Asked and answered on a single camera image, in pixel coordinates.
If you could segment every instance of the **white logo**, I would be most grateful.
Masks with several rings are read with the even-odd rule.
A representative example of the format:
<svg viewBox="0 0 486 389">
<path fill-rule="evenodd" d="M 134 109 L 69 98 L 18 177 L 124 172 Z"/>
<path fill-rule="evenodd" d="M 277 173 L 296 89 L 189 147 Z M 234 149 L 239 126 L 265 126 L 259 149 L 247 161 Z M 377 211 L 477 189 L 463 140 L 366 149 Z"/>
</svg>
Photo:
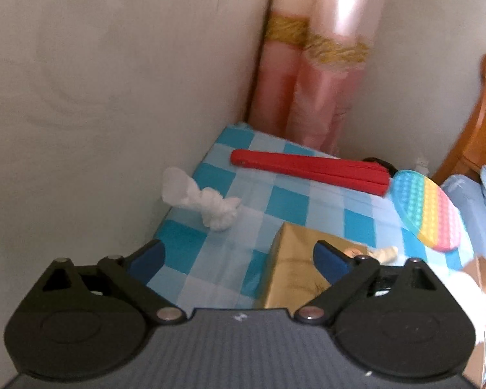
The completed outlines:
<svg viewBox="0 0 486 389">
<path fill-rule="evenodd" d="M 238 322 L 243 322 L 244 320 L 248 319 L 248 316 L 245 313 L 239 313 L 233 316 L 234 320 L 237 320 Z"/>
</svg>

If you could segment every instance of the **blue and white checkered cloth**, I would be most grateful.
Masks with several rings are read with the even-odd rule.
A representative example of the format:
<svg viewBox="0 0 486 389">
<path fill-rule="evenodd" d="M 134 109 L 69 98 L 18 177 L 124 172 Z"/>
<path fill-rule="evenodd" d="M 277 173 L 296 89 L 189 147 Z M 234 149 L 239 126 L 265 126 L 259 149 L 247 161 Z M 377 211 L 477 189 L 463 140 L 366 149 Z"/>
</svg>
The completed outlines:
<svg viewBox="0 0 486 389">
<path fill-rule="evenodd" d="M 235 167 L 233 149 L 328 155 L 254 132 L 246 125 L 227 127 L 193 178 L 200 188 L 242 199 L 239 217 L 226 231 L 209 231 L 200 214 L 173 208 L 156 233 L 166 247 L 162 269 L 148 286 L 187 313 L 194 307 L 251 308 L 273 238 L 288 221 L 366 244 L 396 246 L 395 265 L 408 257 L 424 259 L 439 277 L 461 270 L 473 258 L 463 227 L 461 246 L 443 254 L 425 247 L 403 225 L 387 195 L 377 197 L 286 175 Z"/>
</svg>

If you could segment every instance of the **gold curtain band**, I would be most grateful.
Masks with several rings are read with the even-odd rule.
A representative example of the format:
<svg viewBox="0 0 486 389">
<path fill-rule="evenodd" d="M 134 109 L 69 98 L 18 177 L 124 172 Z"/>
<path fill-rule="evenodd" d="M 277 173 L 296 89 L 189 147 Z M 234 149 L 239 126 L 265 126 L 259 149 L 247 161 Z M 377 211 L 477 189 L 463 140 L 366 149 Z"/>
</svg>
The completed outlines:
<svg viewBox="0 0 486 389">
<path fill-rule="evenodd" d="M 349 66 L 364 63 L 369 56 L 369 47 L 363 42 L 354 46 L 344 46 L 331 38 L 309 33 L 305 46 L 309 59 L 320 64 Z"/>
<path fill-rule="evenodd" d="M 304 47 L 308 37 L 307 18 L 289 18 L 271 13 L 266 26 L 265 39 Z"/>
</svg>

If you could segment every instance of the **folded fan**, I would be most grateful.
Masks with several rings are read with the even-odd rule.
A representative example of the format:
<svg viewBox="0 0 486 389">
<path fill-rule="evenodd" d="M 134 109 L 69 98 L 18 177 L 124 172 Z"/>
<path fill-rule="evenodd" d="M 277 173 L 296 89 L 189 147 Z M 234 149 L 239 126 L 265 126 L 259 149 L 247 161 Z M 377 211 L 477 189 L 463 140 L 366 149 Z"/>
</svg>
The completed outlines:
<svg viewBox="0 0 486 389">
<path fill-rule="evenodd" d="M 389 188 L 389 172 L 374 162 L 257 152 L 246 149 L 232 151 L 231 162 L 236 166 L 315 180 L 378 196 L 385 195 Z"/>
</svg>

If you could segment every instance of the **gray ribbed surface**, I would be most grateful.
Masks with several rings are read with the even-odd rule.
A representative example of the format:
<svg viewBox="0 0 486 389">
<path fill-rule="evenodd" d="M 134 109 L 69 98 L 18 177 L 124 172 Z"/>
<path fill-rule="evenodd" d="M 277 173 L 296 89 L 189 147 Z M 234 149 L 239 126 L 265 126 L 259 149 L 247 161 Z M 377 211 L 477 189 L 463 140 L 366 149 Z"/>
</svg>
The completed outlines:
<svg viewBox="0 0 486 389">
<path fill-rule="evenodd" d="M 284 310 L 199 310 L 179 326 L 161 327 L 123 368 L 87 382 L 42 382 L 21 375 L 8 389 L 462 389 L 453 378 L 409 385 L 366 376 L 326 331 L 293 322 Z"/>
</svg>

